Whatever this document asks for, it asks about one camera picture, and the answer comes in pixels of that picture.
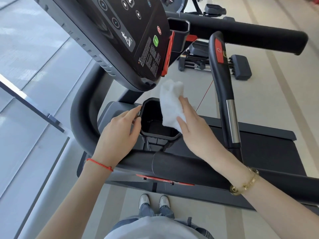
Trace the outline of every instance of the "red stop button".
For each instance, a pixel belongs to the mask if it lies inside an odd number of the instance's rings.
[[[215,49],[218,63],[224,63],[223,47],[218,39],[215,39]]]

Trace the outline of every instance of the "bangle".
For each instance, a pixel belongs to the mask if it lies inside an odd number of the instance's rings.
[[[250,187],[253,186],[253,184],[257,181],[257,179],[259,178],[259,172],[256,169],[251,169],[249,168],[250,173],[254,173],[253,178],[251,179],[251,181],[248,184],[243,184],[242,190],[237,189],[235,186],[231,185],[230,186],[230,192],[232,193],[232,195],[240,195],[242,193],[244,193],[246,190],[248,190]]]
[[[110,170],[111,172],[113,172],[112,167],[105,166],[104,164],[101,164],[101,163],[95,161],[94,159],[88,158],[86,161],[92,161],[93,163],[96,163],[97,165],[100,165],[100,166],[102,166],[103,168],[108,169],[108,170]]]

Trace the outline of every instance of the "treadmill console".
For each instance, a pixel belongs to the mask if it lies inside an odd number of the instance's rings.
[[[171,35],[160,0],[35,0],[120,84],[156,86]]]

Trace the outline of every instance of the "green button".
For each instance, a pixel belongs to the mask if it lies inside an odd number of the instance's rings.
[[[153,43],[154,43],[155,47],[157,47],[159,45],[159,39],[157,38],[156,35],[154,35]]]

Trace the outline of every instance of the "jeans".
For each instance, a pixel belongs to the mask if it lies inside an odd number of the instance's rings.
[[[141,205],[141,208],[140,208],[140,211],[138,213],[138,215],[135,215],[135,216],[131,216],[131,217],[128,217],[122,221],[119,221],[118,223],[116,223],[113,228],[110,230],[113,231],[123,225],[127,225],[127,224],[130,224],[134,221],[137,221],[138,219],[142,218],[142,217],[145,217],[145,216],[166,216],[170,219],[174,219],[176,220],[177,222],[185,225],[185,226],[188,226],[188,227],[191,227],[193,228],[194,230],[198,231],[199,233],[201,233],[203,236],[207,237],[208,239],[214,239],[213,236],[209,233],[209,231],[207,231],[206,229],[204,228],[201,228],[201,227],[198,227],[197,225],[193,224],[192,223],[192,218],[189,217],[187,219],[187,221],[184,221],[184,220],[180,220],[180,219],[175,219],[175,216],[174,216],[174,212],[166,205],[162,206],[160,209],[159,209],[159,214],[155,214],[153,209],[150,207],[149,204],[142,204]]]

